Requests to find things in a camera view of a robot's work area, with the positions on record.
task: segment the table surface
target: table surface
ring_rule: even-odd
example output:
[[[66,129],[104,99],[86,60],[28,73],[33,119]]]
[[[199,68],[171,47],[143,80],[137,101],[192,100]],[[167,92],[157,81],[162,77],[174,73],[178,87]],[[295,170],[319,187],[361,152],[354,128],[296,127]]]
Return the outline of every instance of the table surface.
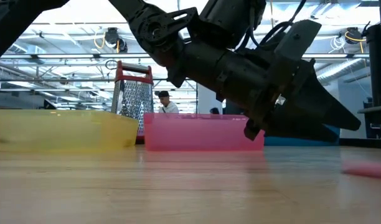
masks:
[[[381,150],[0,152],[3,223],[381,223],[381,180],[341,174]]]

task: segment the person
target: person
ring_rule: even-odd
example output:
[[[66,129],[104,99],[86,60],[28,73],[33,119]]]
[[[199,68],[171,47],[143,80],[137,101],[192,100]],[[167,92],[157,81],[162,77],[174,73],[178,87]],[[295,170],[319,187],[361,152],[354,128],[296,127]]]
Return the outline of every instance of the person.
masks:
[[[159,113],[179,113],[177,105],[170,101],[168,91],[160,91],[158,94],[160,103],[163,105],[159,108]]]
[[[218,108],[211,108],[210,114],[220,114],[220,111],[218,110]]]

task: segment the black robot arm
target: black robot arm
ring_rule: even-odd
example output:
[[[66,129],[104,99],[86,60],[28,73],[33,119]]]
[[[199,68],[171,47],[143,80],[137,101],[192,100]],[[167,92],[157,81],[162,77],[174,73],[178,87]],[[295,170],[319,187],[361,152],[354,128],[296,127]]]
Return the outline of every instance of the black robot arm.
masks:
[[[32,15],[25,16],[8,45],[0,41],[0,56],[42,11],[68,0],[11,2],[31,1],[39,5],[32,3]],[[140,46],[167,68],[168,80],[176,87],[191,78],[216,92],[218,100],[229,99],[243,108],[249,117],[245,134],[250,139],[263,129],[268,136],[335,141],[336,134],[324,124],[351,130],[360,126],[360,121],[320,85],[314,60],[301,60],[321,27],[316,22],[278,24],[278,34],[260,44],[254,40],[258,47],[247,49],[245,43],[261,22],[265,0],[209,0],[200,15],[194,7],[165,13],[142,0],[109,2],[128,21]],[[17,22],[7,14],[0,22],[6,26]],[[281,32],[288,26],[287,34]],[[182,29],[189,31],[189,40],[179,35]],[[234,50],[243,36],[246,40]],[[286,101],[275,105],[280,96]]]

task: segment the pink object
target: pink object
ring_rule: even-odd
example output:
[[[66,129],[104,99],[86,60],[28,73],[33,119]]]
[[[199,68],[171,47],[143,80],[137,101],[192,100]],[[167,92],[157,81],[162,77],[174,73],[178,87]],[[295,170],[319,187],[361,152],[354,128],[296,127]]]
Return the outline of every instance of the pink object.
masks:
[[[149,151],[258,151],[264,133],[254,141],[243,133],[243,115],[168,114],[144,115],[145,145]]]
[[[379,162],[346,161],[343,163],[342,170],[345,174],[381,179],[381,163]]]

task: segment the yellow plastic bin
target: yellow plastic bin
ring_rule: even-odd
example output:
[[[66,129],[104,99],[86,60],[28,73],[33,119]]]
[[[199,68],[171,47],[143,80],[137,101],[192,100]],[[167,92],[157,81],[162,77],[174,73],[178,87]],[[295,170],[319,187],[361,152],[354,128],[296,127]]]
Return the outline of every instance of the yellow plastic bin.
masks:
[[[104,111],[0,110],[5,152],[114,151],[133,146],[137,132],[137,120]]]

